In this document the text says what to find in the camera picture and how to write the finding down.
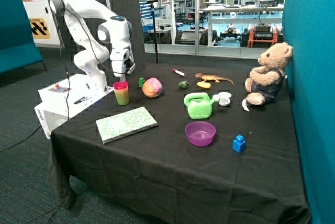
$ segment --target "purple bowl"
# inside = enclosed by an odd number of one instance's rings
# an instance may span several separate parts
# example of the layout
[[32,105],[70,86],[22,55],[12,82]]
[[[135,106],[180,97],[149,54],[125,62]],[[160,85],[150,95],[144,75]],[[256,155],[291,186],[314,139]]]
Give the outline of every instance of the purple bowl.
[[205,147],[212,142],[216,129],[208,122],[195,121],[185,127],[185,132],[191,144]]

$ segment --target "white notebook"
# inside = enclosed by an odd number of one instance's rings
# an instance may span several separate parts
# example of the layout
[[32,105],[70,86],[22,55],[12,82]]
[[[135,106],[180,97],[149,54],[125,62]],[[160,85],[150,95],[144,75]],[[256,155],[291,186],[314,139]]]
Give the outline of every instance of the white notebook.
[[96,121],[103,141],[107,144],[158,126],[145,107]]

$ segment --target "teal partition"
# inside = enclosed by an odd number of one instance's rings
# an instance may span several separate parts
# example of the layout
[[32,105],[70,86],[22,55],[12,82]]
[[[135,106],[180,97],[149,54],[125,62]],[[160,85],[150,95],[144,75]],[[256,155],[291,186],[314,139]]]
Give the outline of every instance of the teal partition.
[[0,0],[0,73],[43,61],[22,0]]
[[286,0],[284,38],[293,46],[288,68],[312,223],[335,223],[335,0]]

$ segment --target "colorful ball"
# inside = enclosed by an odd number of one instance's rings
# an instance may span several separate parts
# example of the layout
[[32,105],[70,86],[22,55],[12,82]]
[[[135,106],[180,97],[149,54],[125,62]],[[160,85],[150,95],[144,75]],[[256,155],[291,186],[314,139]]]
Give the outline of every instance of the colorful ball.
[[143,93],[149,97],[158,97],[161,95],[163,91],[162,84],[158,81],[158,79],[155,79],[154,77],[148,79],[145,81],[142,87]]

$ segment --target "green watering can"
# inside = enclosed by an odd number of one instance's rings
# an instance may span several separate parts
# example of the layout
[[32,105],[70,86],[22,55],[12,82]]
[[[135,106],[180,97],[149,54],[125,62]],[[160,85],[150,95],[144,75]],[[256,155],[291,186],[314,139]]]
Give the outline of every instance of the green watering can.
[[219,102],[219,100],[219,95],[213,95],[213,98],[210,99],[205,92],[190,93],[185,96],[184,104],[191,119],[204,119],[209,118],[212,104]]

